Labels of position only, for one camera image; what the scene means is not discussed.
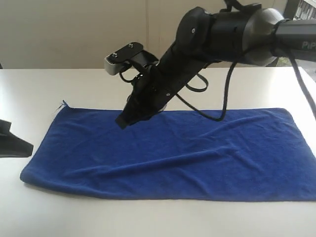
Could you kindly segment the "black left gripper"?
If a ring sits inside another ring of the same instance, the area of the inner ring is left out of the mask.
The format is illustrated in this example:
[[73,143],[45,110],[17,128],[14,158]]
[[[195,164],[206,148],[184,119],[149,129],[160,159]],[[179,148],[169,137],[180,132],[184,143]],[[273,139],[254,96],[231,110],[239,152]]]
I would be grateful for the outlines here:
[[28,158],[34,146],[10,132],[11,123],[0,120],[0,157]]

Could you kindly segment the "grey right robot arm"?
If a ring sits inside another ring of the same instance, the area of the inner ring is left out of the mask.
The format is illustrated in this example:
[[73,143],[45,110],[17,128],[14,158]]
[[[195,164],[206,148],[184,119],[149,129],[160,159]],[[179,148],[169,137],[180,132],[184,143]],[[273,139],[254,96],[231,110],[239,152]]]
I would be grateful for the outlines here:
[[130,68],[138,71],[129,81],[132,93],[116,118],[120,128],[160,113],[202,69],[219,62],[231,63],[231,75],[238,63],[266,66],[286,57],[311,110],[316,109],[297,65],[297,60],[316,59],[315,21],[286,19],[259,3],[242,5],[228,0],[225,4],[226,8],[215,14],[202,7],[189,10],[179,23],[173,44],[161,58],[132,42],[105,59],[111,75],[122,75]]

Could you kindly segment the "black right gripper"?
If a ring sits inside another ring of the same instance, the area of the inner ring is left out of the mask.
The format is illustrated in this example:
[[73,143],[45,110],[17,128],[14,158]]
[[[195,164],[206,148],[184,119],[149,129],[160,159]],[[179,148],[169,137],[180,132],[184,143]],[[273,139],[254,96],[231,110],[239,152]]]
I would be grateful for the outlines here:
[[170,47],[155,67],[151,67],[149,80],[135,85],[128,103],[115,119],[125,129],[140,121],[150,120],[200,70],[205,62],[188,56],[175,46]]

